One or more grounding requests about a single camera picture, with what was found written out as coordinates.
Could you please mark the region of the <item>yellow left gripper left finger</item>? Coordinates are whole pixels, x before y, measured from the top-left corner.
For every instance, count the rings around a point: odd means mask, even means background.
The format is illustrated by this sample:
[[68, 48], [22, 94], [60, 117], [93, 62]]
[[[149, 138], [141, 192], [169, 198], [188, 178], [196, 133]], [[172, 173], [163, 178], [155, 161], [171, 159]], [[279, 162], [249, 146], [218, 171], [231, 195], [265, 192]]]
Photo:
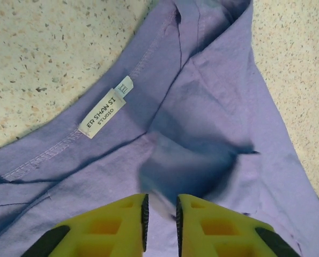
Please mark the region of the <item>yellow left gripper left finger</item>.
[[134, 194], [57, 224], [24, 256], [143, 256], [148, 223], [149, 196]]

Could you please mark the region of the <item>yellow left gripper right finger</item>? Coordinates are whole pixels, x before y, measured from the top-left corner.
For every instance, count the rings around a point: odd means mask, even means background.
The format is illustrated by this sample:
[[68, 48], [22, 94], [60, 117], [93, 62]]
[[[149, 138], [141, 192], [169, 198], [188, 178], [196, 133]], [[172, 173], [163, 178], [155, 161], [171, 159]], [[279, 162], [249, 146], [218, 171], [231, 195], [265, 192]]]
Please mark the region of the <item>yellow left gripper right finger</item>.
[[176, 226], [179, 256], [298, 256], [271, 225], [189, 194]]

